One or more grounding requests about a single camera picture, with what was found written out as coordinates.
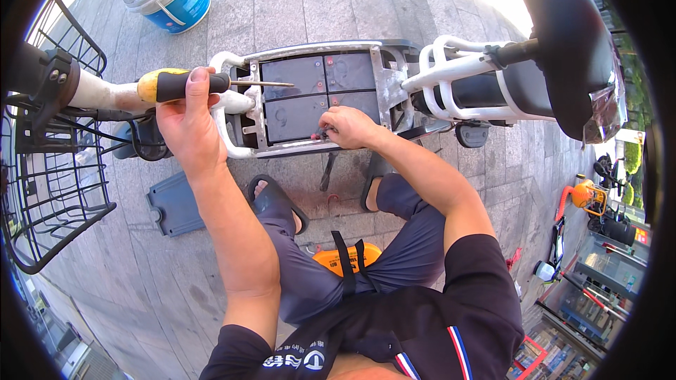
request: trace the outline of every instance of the black slide sandal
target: black slide sandal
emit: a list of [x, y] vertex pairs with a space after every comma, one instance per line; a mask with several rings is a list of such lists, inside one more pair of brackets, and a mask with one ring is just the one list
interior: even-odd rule
[[[258, 195], [258, 198], [256, 198], [254, 191], [256, 190], [256, 186], [260, 181], [265, 181], [268, 183], [268, 185], [265, 188], [263, 188], [261, 193]], [[271, 202], [280, 198], [287, 200], [289, 202], [293, 212], [300, 219], [301, 228], [300, 231], [296, 233], [296, 235], [300, 235], [301, 233], [305, 232], [308, 229], [309, 217], [305, 213], [303, 213], [303, 210], [301, 210], [298, 206], [295, 205], [295, 203], [289, 198], [287, 193], [284, 192], [282, 187], [279, 186], [277, 181], [275, 181], [273, 178], [267, 175], [256, 175], [249, 182], [249, 201], [253, 203], [254, 208], [258, 212], [262, 212], [270, 205]]]
[[373, 210], [368, 210], [367, 207], [368, 190], [371, 189], [371, 184], [373, 183], [374, 178], [382, 177], [392, 172], [394, 172], [394, 168], [387, 162], [387, 160], [383, 158], [383, 156], [379, 155], [375, 151], [371, 152], [371, 160], [368, 163], [367, 170], [367, 181], [364, 184], [364, 190], [362, 190], [362, 198], [360, 201], [360, 204], [365, 211], [369, 213], [375, 213]]

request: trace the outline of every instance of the bucket handle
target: bucket handle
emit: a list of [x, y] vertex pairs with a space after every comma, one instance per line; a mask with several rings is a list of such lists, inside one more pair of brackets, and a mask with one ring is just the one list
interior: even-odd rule
[[180, 19], [176, 18], [173, 13], [171, 13], [167, 8], [164, 7], [162, 3], [159, 2], [159, 0], [156, 0], [155, 3], [164, 11], [164, 13], [167, 14], [168, 17], [171, 18], [172, 21], [179, 25], [185, 25], [185, 22], [181, 21]]

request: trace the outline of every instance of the metal basket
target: metal basket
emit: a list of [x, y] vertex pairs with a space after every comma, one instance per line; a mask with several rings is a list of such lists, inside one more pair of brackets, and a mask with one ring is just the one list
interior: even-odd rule
[[[26, 37], [32, 45], [61, 48], [101, 76], [106, 55], [61, 0], [46, 0]], [[101, 156], [99, 123], [57, 114], [44, 138], [34, 137], [38, 106], [27, 95], [7, 98], [2, 109], [2, 233], [14, 263], [38, 273], [66, 245], [116, 207], [110, 202]]]

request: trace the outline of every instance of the kickstand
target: kickstand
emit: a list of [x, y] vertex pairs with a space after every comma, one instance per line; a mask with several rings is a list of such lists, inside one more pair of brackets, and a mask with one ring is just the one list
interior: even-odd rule
[[333, 162], [336, 160], [337, 156], [337, 151], [332, 151], [328, 154], [328, 161], [326, 162], [326, 168], [324, 169], [324, 174], [322, 175], [322, 181], [319, 183], [319, 190], [322, 192], [326, 192], [326, 190], [328, 190], [328, 181], [331, 179]]

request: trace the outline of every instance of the black strap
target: black strap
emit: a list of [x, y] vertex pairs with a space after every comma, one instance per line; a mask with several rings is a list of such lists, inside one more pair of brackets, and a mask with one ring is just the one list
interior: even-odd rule
[[359, 242], [354, 244], [354, 247], [357, 249], [357, 266], [359, 267], [359, 273], [364, 276], [371, 287], [380, 293], [380, 283], [370, 278], [367, 272], [367, 268], [364, 265], [364, 240], [359, 240]]
[[340, 257], [340, 265], [343, 269], [343, 300], [354, 295], [357, 288], [357, 281], [352, 271], [352, 264], [350, 263], [350, 255], [348, 254], [348, 247], [345, 246], [343, 236], [338, 231], [331, 231], [333, 240], [338, 249], [338, 257]]

